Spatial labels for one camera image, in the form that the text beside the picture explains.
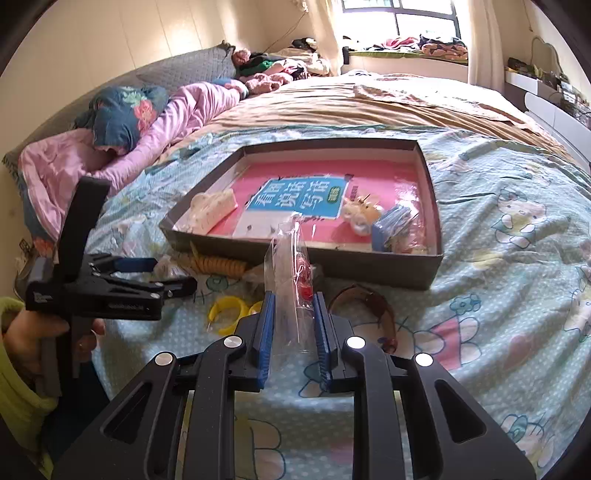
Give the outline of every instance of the plastic packaging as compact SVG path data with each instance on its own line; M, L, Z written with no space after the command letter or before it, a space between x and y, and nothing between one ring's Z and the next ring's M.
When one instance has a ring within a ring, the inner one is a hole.
M265 257L265 289L275 293L273 358L314 348L312 272L300 223L280 223Z
M425 235L425 221L418 201L403 201L404 206L411 209L412 219L391 237L389 250L397 254L425 255L428 253Z
M397 204L371 227L371 247L375 252L388 252L396 244L396 236L418 215L409 207Z

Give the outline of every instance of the wall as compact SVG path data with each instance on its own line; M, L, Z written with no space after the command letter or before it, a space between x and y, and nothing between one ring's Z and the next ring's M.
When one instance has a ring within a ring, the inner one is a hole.
M265 47L276 42L271 51L288 47L294 38L314 37L309 15L304 15L295 29L286 35L303 15L291 0L259 0L259 8L269 38Z
M493 0L501 31L505 63L514 57L529 63L534 36L552 44L570 82L591 100L591 83L560 32L531 0Z
M258 0L58 0L0 76L0 157L59 109L122 73L222 40L269 44ZM21 238L18 192L0 166L0 295L11 294Z

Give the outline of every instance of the green clothing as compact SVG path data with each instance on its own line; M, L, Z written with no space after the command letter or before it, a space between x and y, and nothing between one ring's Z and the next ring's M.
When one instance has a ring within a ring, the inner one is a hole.
M20 311L24 305L11 298L0 297L0 315ZM8 358L0 335L0 414L16 441L47 478L53 464L40 445L39 435L45 417L57 407L57 399L42 398L33 392L18 375Z
M264 60L259 65L250 69L240 70L240 75L243 77L249 77L255 73L263 73L266 69L270 68L275 62L271 60Z

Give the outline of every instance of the gray headboard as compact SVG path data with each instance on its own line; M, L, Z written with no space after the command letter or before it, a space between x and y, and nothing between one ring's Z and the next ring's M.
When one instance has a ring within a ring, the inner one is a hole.
M19 146L6 153L2 163L6 165L16 181L18 179L18 157L23 148L29 143L67 131L78 114L88 108L88 104L94 95L106 86L141 87L149 83L165 87L168 93L172 94L182 85L195 82L211 82L220 77L234 78L236 76L236 69L232 63L234 49L234 46L222 42L216 47L192 51L150 63L112 79L74 100L45 121Z

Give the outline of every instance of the beige blanket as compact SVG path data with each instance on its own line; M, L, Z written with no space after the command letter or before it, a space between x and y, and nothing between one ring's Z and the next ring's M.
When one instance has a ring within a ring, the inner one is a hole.
M159 163L210 132L282 125L376 124L466 129L541 147L574 162L562 145L499 93L454 80L444 80L438 88L430 82L431 88L426 91L420 89L423 80L413 85L408 81L412 78L394 75L380 81L366 76L298 80L240 102L162 154ZM406 93L397 90L397 82L404 85Z

